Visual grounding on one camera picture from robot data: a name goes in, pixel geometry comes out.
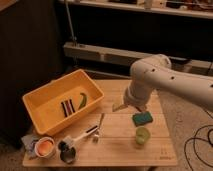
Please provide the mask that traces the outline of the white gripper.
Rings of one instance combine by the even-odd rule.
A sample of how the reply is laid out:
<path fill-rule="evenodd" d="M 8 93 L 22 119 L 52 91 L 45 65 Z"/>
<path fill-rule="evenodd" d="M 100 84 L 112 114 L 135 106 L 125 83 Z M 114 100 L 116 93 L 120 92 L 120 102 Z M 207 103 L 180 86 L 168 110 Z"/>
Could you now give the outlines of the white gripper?
<path fill-rule="evenodd" d="M 125 109 L 128 106 L 133 106 L 140 112 L 145 112 L 147 110 L 146 104 L 148 102 L 148 95 L 137 87 L 129 85 L 124 92 L 123 100 L 124 104 L 113 104 L 113 112 Z"/>

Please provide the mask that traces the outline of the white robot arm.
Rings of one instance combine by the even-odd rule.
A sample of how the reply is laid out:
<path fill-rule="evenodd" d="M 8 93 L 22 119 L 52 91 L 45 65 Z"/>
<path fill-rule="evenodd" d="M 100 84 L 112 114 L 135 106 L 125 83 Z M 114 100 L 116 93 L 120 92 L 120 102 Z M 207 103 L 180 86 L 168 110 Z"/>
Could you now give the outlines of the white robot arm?
<path fill-rule="evenodd" d="M 163 89 L 213 112 L 213 77 L 171 69 L 166 55 L 157 54 L 135 61 L 130 68 L 131 82 L 112 111 L 128 106 L 145 110 L 154 89 Z"/>

